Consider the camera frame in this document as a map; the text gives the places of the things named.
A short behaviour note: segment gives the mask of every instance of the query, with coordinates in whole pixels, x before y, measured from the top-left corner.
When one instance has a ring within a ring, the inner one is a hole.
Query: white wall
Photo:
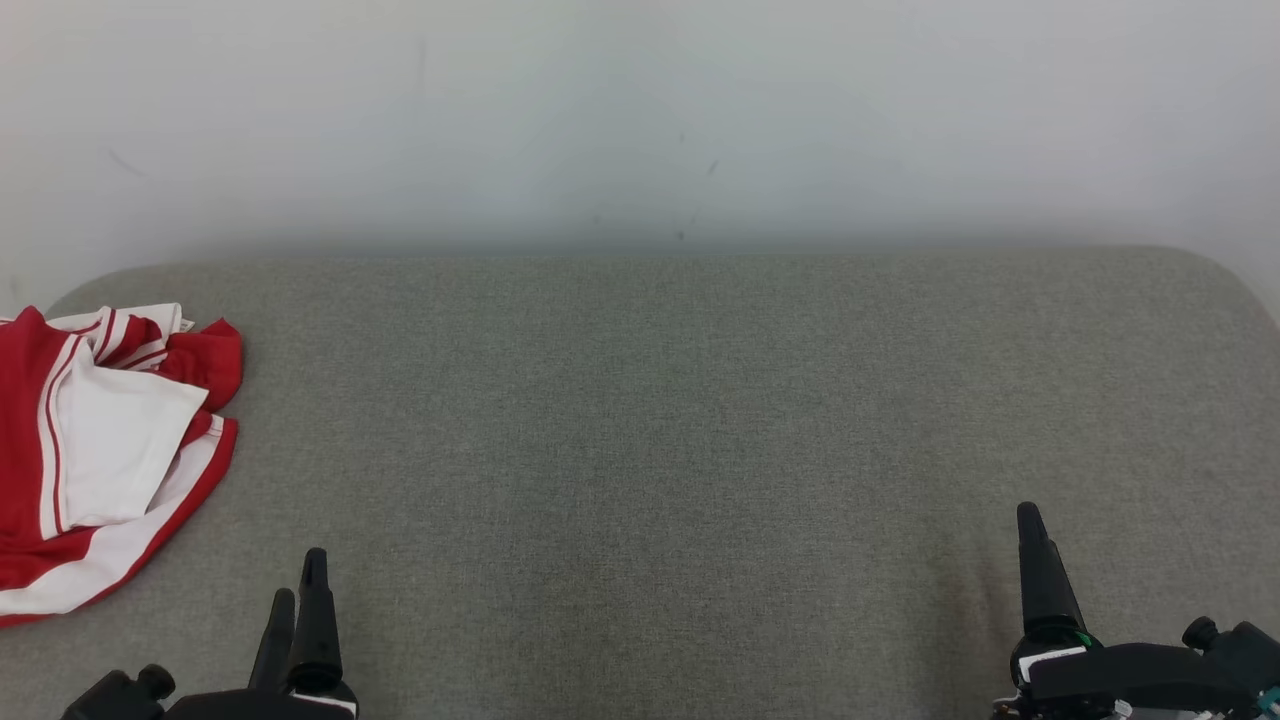
[[[186,258],[987,240],[1188,247],[1277,309],[1277,36],[1275,0],[9,0],[0,314]]]

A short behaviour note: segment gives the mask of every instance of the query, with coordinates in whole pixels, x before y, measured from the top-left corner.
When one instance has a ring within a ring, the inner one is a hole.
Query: gray tablecloth
[[[242,685],[329,550],[366,716],[980,717],[1034,500],[1091,629],[1280,634],[1280,333],[1156,250],[178,265],[230,473],[101,603],[0,630],[0,715]]]

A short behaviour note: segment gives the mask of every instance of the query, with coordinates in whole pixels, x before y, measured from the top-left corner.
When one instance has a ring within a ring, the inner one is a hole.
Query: black screw knob
[[[1183,644],[1192,650],[1203,650],[1213,647],[1213,641],[1217,639],[1217,625],[1213,624],[1208,618],[1197,618],[1192,620],[1192,624],[1187,626],[1187,632],[1183,633]]]
[[[173,694],[178,687],[173,682],[173,675],[159,665],[147,665],[138,670],[138,685],[151,697],[151,700],[164,700]]]

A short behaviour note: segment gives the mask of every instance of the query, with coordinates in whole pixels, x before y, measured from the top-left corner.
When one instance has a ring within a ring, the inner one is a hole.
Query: red and white garment
[[[189,329],[175,304],[0,320],[0,626],[114,591],[227,473],[241,337]]]

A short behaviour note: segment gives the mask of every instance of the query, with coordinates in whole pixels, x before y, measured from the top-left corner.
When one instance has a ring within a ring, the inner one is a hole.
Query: gray fabric surface
[[[1280,634],[1280,333],[1192,255],[166,266],[56,311],[170,300],[244,334],[234,464],[123,589],[0,630],[4,717],[242,685],[312,544],[381,720],[984,716],[1020,500],[1105,641]]]

